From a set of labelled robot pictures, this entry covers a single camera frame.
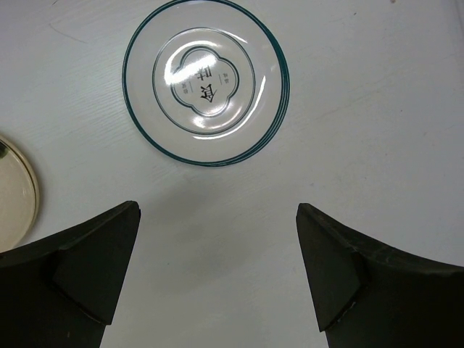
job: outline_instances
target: white tabletop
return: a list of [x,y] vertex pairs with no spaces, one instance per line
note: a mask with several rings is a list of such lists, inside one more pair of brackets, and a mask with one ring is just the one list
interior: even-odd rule
[[464,265],[461,0],[237,2],[279,40],[291,101],[264,150],[212,169],[159,153],[125,108],[126,47],[164,1],[0,1],[0,132],[35,165],[43,197],[25,243],[141,205],[103,348],[327,347],[300,202]]

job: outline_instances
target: plate center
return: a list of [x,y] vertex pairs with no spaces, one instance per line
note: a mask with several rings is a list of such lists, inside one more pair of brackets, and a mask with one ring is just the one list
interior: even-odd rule
[[160,50],[153,91],[165,116],[178,127],[197,134],[221,133],[249,111],[254,69],[244,48],[228,34],[192,28]]

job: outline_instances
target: scratch mark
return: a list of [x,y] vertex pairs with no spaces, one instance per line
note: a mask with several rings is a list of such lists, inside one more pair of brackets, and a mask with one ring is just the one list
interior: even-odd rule
[[462,124],[462,123],[457,123],[457,124],[455,124],[455,125],[452,125],[452,126],[446,128],[445,130],[447,131],[447,130],[449,130],[449,129],[451,129],[451,128],[454,128],[454,127],[461,127],[461,126],[463,126],[463,125],[464,125],[464,124]]
[[51,29],[53,29],[53,31],[57,32],[58,34],[63,35],[63,36],[66,36],[67,38],[70,38],[71,40],[74,40],[74,41],[77,41],[77,42],[81,42],[82,44],[87,44],[85,41],[79,40],[78,38],[74,38],[74,37],[72,37],[71,35],[62,33],[61,31],[59,31],[58,29],[56,29],[53,25],[51,25],[51,23],[49,23],[49,27],[50,27]]
[[336,18],[335,20],[329,20],[328,23],[340,22],[341,20],[344,20],[345,18],[347,18],[347,16]]
[[324,112],[322,115],[317,116],[315,118],[315,120],[320,120],[321,118],[324,118],[325,116],[332,115],[332,114],[340,111],[341,109],[346,109],[347,107],[351,107],[354,103],[357,103],[357,102],[359,102],[359,101],[361,101],[361,100],[363,100],[365,98],[368,98],[369,96],[372,96],[373,94],[381,93],[381,89],[382,88],[377,88],[374,91],[367,92],[366,94],[363,94],[362,96],[360,96],[360,97],[358,97],[356,99],[350,100],[346,104],[341,105],[340,107],[337,107],[336,109]]

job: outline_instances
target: glass plate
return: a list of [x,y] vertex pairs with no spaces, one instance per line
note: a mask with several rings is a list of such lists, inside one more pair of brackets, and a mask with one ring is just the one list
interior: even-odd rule
[[289,104],[289,70],[273,34],[226,0],[176,0],[151,13],[123,65],[130,116],[176,160],[224,166],[261,150]]
[[39,205],[38,184],[29,162],[0,136],[0,252],[14,248],[31,229]]

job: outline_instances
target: plate rim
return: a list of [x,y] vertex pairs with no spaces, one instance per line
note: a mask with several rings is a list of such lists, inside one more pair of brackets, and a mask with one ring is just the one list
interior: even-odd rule
[[[281,70],[281,80],[282,80],[282,87],[281,87],[281,100],[279,101],[278,109],[275,113],[274,121],[271,123],[270,127],[266,131],[266,133],[260,138],[260,140],[247,149],[245,152],[242,152],[241,154],[238,154],[234,157],[228,158],[228,159],[222,159],[220,161],[214,161],[214,162],[200,162],[200,161],[194,161],[192,159],[187,159],[180,157],[176,154],[173,154],[172,152],[169,152],[166,150],[164,147],[160,146],[141,126],[140,122],[138,121],[135,112],[132,109],[131,106],[131,101],[129,100],[129,95],[128,95],[128,89],[127,89],[127,83],[126,83],[126,75],[127,75],[127,66],[128,66],[128,59],[131,54],[133,45],[138,38],[138,35],[140,32],[145,28],[145,26],[158,14],[161,12],[165,11],[166,9],[169,9],[172,6],[182,4],[184,2],[196,2],[196,1],[209,1],[209,2],[216,2],[219,4],[224,4],[227,6],[230,6],[244,15],[246,15],[249,19],[251,19],[262,31],[263,33],[268,37],[269,42],[271,43],[274,52],[277,56],[277,60],[279,63],[279,67]],[[247,9],[243,8],[242,6],[233,3],[232,1],[229,0],[172,0],[157,9],[155,9],[147,18],[145,18],[142,23],[137,27],[135,33],[132,35],[132,38],[129,41],[128,48],[125,52],[124,56],[124,62],[123,62],[123,94],[124,94],[124,101],[125,105],[127,107],[127,110],[129,112],[130,118],[136,125],[138,131],[144,136],[144,138],[156,149],[161,151],[163,154],[169,156],[170,158],[173,158],[174,160],[178,160],[179,162],[184,162],[190,165],[198,165],[201,167],[224,167],[226,165],[233,165],[239,162],[242,162],[244,160],[247,160],[251,156],[254,156],[256,153],[258,153],[260,150],[262,150],[274,137],[275,134],[277,134],[278,129],[281,127],[283,119],[285,118],[287,109],[289,107],[289,100],[290,100],[290,73],[289,73],[289,66],[287,65],[287,61],[285,58],[285,55],[283,53],[283,50],[278,43],[276,37],[271,33],[271,31],[266,27],[266,25],[261,22],[254,14],[252,14],[250,11]]]
[[4,252],[7,252],[9,250],[16,248],[19,245],[19,243],[32,231],[33,226],[35,225],[37,221],[38,211],[41,205],[41,194],[40,194],[40,188],[38,185],[38,179],[37,179],[36,172],[34,171],[32,165],[30,164],[26,156],[21,152],[20,149],[17,148],[16,145],[14,145],[10,140],[8,140],[8,138],[6,138],[3,134],[0,134],[0,142],[6,145],[12,152],[14,152],[14,155],[20,159],[22,165],[28,172],[30,180],[32,181],[33,189],[34,189],[34,197],[35,197],[34,214],[32,216],[32,219],[30,220],[29,226],[24,231],[21,231],[21,233],[19,233],[21,237],[19,237],[16,240],[16,242],[13,243],[11,246],[8,246],[7,250],[4,251]]

